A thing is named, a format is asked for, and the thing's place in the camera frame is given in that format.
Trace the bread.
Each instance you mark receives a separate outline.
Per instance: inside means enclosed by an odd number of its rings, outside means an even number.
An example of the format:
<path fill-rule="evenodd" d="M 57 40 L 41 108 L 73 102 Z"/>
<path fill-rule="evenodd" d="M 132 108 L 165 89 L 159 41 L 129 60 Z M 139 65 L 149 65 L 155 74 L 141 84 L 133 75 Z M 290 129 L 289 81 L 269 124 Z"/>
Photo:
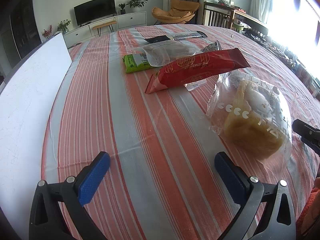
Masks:
<path fill-rule="evenodd" d="M 234 70 L 219 75 L 207 105 L 215 132 L 247 155 L 282 170 L 292 148 L 291 114 L 278 87 Z"/>

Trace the red snack packet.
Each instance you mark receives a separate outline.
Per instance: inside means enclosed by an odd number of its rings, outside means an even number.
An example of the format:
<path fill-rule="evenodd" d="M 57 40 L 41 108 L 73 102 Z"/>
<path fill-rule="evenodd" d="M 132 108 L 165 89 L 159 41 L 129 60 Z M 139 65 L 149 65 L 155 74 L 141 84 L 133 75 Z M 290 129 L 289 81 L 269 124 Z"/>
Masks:
<path fill-rule="evenodd" d="M 145 93 L 151 94 L 208 77 L 249 67 L 238 48 L 216 50 L 182 57 L 163 66 L 150 77 Z"/>

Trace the long black snack packet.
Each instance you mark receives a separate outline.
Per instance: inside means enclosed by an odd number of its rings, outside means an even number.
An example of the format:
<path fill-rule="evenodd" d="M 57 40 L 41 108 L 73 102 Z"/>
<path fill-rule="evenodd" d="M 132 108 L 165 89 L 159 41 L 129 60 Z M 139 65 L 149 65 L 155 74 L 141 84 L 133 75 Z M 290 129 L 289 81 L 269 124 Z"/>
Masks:
<path fill-rule="evenodd" d="M 202 31 L 186 31 L 181 33 L 174 33 L 170 35 L 161 35 L 152 38 L 146 38 L 146 42 L 148 43 L 157 43 L 162 41 L 179 41 L 179 40 L 187 40 L 190 38 L 205 38 L 207 35 Z"/>

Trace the hawthorn strips clear bag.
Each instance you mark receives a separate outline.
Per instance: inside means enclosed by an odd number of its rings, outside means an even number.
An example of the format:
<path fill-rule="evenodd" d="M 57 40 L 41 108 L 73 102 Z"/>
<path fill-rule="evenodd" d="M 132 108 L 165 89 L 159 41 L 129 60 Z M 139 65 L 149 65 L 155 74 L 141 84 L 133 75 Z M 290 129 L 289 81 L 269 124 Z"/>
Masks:
<path fill-rule="evenodd" d="M 201 52 L 197 46 L 174 40 L 147 44 L 139 48 L 138 51 L 139 53 L 133 54 L 135 63 L 143 63 L 152 67 L 162 67 L 177 59 Z"/>

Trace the green snack packet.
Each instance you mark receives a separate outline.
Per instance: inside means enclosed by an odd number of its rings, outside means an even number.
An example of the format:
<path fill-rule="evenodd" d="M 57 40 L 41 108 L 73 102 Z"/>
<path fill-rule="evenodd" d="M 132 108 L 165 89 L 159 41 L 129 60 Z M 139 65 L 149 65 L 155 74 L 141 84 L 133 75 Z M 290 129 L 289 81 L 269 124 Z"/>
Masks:
<path fill-rule="evenodd" d="M 147 55 L 144 53 L 125 55 L 123 62 L 125 64 L 126 74 L 153 68 L 148 62 Z"/>

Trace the orange fuzzy garment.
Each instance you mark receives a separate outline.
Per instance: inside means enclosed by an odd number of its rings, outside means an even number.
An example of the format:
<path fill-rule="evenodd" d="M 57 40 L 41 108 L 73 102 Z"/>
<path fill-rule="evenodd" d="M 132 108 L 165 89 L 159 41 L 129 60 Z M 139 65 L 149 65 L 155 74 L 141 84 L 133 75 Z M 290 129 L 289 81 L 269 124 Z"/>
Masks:
<path fill-rule="evenodd" d="M 300 237 L 303 233 L 312 226 L 319 217 L 319 180 L 317 177 L 314 182 L 308 201 L 296 222 L 297 236 Z"/>

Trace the silver triangular snack packet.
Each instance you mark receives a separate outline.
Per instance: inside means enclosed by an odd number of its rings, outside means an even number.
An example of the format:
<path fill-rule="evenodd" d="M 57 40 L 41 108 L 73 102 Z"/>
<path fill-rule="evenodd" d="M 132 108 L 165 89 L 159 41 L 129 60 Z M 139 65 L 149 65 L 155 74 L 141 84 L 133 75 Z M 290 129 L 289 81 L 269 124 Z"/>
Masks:
<path fill-rule="evenodd" d="M 202 49 L 203 53 L 221 50 L 221 44 L 219 41 L 215 41 Z"/>

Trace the striped pink grey tablecloth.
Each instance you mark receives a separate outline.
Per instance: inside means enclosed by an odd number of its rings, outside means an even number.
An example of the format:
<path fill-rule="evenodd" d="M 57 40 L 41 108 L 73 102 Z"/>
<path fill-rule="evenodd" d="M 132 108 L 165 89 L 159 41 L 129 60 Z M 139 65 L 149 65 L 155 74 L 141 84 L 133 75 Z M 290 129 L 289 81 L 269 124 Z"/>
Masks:
<path fill-rule="evenodd" d="M 176 87 L 146 94 L 149 69 L 127 74 L 123 56 L 149 37 L 201 30 L 206 38 L 239 48 L 248 74 L 277 86 L 293 119 L 319 126 L 319 101 L 281 61 L 229 29 L 157 25 L 125 29 L 69 50 L 70 68 L 60 86 L 44 137 L 41 177 L 49 183 L 77 175 L 105 151 L 111 167 L 86 209 L 108 239 L 217 239 L 238 208 L 214 167 L 225 151 L 248 175 L 276 183 L 263 166 L 221 140 L 206 117 L 216 77 L 188 91 Z"/>

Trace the dark wooden side table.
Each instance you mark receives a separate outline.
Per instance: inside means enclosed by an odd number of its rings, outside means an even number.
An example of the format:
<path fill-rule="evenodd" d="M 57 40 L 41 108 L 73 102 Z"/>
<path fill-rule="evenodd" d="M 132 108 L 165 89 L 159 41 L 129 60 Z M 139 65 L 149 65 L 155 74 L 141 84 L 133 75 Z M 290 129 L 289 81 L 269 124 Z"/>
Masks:
<path fill-rule="evenodd" d="M 260 35 L 268 34 L 267 25 L 255 17 L 232 7 L 212 2 L 204 3 L 203 24 L 238 31 L 248 27 Z"/>

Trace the orange lounge chair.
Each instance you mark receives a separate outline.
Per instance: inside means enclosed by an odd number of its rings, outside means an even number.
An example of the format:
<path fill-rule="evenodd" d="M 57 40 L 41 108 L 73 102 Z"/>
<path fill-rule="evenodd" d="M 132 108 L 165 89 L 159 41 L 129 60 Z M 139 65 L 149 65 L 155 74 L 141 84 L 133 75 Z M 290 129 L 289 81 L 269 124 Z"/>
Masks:
<path fill-rule="evenodd" d="M 158 7 L 152 9 L 153 17 L 164 24 L 185 24 L 194 16 L 200 7 L 199 2 L 185 0 L 170 0 L 171 9 L 164 11 Z"/>

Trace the red flower vase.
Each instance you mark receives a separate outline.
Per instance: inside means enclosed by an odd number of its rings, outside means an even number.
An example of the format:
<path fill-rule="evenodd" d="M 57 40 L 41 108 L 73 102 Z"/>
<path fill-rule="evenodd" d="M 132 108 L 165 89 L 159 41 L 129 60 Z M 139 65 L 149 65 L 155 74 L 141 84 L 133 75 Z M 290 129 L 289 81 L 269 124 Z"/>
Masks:
<path fill-rule="evenodd" d="M 45 38 L 45 39 L 49 39 L 51 36 L 52 36 L 52 28 L 53 26 L 50 24 L 48 29 L 44 29 L 43 32 L 42 32 L 42 36 Z"/>

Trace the white tv cabinet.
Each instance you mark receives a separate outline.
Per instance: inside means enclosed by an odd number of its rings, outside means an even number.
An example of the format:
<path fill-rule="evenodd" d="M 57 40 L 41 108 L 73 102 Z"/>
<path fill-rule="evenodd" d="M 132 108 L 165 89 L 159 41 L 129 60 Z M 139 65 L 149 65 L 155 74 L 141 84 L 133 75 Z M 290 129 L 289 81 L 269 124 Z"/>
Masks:
<path fill-rule="evenodd" d="M 95 21 L 63 35 L 68 48 L 115 31 L 147 25 L 146 11 L 132 12 Z"/>

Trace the wooden stool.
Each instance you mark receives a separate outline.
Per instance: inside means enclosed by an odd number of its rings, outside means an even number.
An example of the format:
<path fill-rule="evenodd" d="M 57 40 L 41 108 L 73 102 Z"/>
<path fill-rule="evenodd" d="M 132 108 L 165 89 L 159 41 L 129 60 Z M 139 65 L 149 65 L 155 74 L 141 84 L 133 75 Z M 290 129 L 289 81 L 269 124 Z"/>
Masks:
<path fill-rule="evenodd" d="M 92 30 L 96 30 L 97 33 L 98 33 L 98 36 L 100 37 L 102 35 L 102 29 L 104 27 L 108 27 L 110 32 L 114 32 L 114 28 L 113 26 L 117 24 L 117 21 L 110 21 L 110 22 L 106 22 L 106 23 L 103 23 L 103 24 L 99 24 L 99 25 L 95 25 Z"/>

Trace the green potted plant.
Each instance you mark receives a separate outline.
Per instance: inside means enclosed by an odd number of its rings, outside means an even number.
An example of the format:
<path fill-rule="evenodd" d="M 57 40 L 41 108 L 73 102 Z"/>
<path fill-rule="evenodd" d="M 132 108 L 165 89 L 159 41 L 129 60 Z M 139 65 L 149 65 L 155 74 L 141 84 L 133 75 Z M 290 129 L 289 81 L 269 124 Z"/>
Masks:
<path fill-rule="evenodd" d="M 126 0 L 128 5 L 133 12 L 139 12 L 144 5 L 148 2 L 148 0 Z"/>

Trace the black television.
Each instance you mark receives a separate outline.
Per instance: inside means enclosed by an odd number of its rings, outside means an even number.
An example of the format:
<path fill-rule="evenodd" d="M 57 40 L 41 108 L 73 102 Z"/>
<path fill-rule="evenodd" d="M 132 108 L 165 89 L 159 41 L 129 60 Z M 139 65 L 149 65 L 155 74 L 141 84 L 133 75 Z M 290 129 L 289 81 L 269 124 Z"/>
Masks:
<path fill-rule="evenodd" d="M 116 13 L 115 0 L 91 0 L 74 7 L 77 25 Z"/>

